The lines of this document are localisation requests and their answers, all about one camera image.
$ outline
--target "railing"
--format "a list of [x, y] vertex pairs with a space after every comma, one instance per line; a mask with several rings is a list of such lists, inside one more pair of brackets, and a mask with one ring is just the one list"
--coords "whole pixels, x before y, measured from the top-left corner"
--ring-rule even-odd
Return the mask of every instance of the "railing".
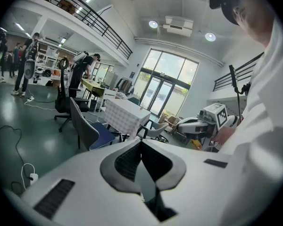
[[121, 37], [82, 0], [45, 0], [75, 16], [110, 42], [127, 59], [132, 51]]
[[[253, 72], [253, 67], [256, 65], [256, 62], [258, 59], [263, 55], [259, 54], [258, 56], [254, 57], [250, 61], [246, 62], [244, 65], [240, 66], [236, 69], [237, 74], [237, 81], [246, 80], [251, 77], [251, 74]], [[232, 77], [231, 73], [228, 73], [219, 79], [215, 80], [215, 86], [213, 91], [224, 89], [226, 87], [232, 86]]]

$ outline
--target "checkered tablecloth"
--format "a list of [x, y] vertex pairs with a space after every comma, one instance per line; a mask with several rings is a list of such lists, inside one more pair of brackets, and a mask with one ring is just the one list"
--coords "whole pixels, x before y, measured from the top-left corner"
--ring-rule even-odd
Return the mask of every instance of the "checkered tablecloth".
[[129, 134], [129, 140], [134, 139], [140, 125], [144, 125], [151, 113], [131, 101], [107, 99], [105, 121], [120, 133]]

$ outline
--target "white sneaker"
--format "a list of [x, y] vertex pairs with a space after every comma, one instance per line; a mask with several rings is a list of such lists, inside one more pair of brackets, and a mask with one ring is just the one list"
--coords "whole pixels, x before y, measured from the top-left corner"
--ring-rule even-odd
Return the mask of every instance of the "white sneaker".
[[11, 92], [11, 94], [12, 94], [13, 96], [17, 96], [17, 95], [19, 95], [19, 91], [13, 90], [13, 91]]

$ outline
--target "backpack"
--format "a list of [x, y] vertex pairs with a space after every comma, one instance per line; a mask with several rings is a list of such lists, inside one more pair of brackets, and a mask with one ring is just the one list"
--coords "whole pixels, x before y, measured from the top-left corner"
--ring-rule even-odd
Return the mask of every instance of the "backpack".
[[25, 59], [35, 60], [36, 54], [39, 51], [39, 42], [38, 40], [32, 41], [32, 43], [26, 48]]

